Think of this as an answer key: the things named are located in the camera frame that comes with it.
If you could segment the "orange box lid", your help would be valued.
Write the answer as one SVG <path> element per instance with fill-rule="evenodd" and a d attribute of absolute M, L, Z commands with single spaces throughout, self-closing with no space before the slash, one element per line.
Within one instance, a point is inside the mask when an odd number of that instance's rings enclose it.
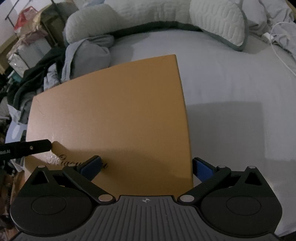
<path fill-rule="evenodd" d="M 34 97 L 27 141 L 48 139 L 50 152 L 25 159 L 60 170 L 98 155 L 94 184 L 114 196 L 180 196 L 193 187 L 192 157 L 177 58 L 119 64 Z"/>

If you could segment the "black garment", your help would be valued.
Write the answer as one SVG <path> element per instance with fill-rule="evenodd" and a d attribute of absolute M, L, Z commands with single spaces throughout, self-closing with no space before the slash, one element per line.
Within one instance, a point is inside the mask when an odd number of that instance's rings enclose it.
<path fill-rule="evenodd" d="M 8 105 L 20 110 L 25 94 L 37 91 L 44 84 L 44 77 L 48 69 L 56 64 L 58 78 L 62 77 L 62 69 L 65 63 L 66 47 L 52 48 L 34 67 L 24 72 L 21 82 L 14 83 L 8 91 Z"/>

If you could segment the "clear storage bag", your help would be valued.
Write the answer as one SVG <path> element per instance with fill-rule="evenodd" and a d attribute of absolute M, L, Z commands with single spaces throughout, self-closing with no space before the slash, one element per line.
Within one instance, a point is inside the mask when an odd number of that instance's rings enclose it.
<path fill-rule="evenodd" d="M 24 72 L 33 68 L 50 50 L 51 46 L 45 38 L 37 39 L 28 45 L 18 41 L 6 58 L 15 72 L 23 77 Z"/>

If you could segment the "crumpled grey clothing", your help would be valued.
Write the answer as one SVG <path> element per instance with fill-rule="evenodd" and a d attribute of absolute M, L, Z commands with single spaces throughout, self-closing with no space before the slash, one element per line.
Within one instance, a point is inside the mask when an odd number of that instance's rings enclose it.
<path fill-rule="evenodd" d="M 57 64 L 52 64 L 44 77 L 43 89 L 46 91 L 69 80 L 109 67 L 109 48 L 113 44 L 114 37 L 111 35 L 90 37 L 69 44 L 65 51 L 61 76 L 58 76 Z"/>

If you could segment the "red plastic bag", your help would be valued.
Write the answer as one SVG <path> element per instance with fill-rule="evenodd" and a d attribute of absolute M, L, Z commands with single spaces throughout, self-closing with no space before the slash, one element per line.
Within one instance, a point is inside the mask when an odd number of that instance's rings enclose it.
<path fill-rule="evenodd" d="M 18 15 L 16 24 L 14 26 L 14 31 L 17 32 L 20 30 L 20 28 L 23 27 L 28 21 L 32 20 L 37 13 L 38 11 L 33 6 L 23 9 Z"/>

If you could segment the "brown cardboard box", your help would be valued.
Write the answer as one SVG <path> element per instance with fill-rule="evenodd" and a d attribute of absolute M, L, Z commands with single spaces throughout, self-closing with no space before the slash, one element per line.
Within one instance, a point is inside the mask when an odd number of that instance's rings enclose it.
<path fill-rule="evenodd" d="M 48 4 L 15 33 L 27 44 L 45 38 L 50 46 L 63 47 L 66 21 L 77 10 L 69 1 Z"/>

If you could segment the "white charger plug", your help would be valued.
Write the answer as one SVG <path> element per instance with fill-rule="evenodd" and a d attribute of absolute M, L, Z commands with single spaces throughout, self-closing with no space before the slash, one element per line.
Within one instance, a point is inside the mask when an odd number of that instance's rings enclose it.
<path fill-rule="evenodd" d="M 265 43 L 273 43 L 273 41 L 274 41 L 274 37 L 268 32 L 262 34 L 261 39 Z"/>

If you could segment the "grey reading pillow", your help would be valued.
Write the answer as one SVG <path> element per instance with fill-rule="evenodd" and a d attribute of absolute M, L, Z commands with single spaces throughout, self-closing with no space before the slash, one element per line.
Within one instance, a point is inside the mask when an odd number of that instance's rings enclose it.
<path fill-rule="evenodd" d="M 64 31 L 67 42 L 74 43 L 169 28 L 205 32 L 236 51 L 248 38 L 246 16 L 232 1 L 104 1 L 73 13 Z"/>

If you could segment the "grey lilac duvet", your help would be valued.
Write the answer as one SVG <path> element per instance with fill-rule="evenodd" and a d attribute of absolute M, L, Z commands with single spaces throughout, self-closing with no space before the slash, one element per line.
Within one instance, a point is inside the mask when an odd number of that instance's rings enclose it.
<path fill-rule="evenodd" d="M 268 32 L 274 43 L 295 58 L 295 18 L 286 1 L 239 1 L 249 32 L 261 38 Z"/>

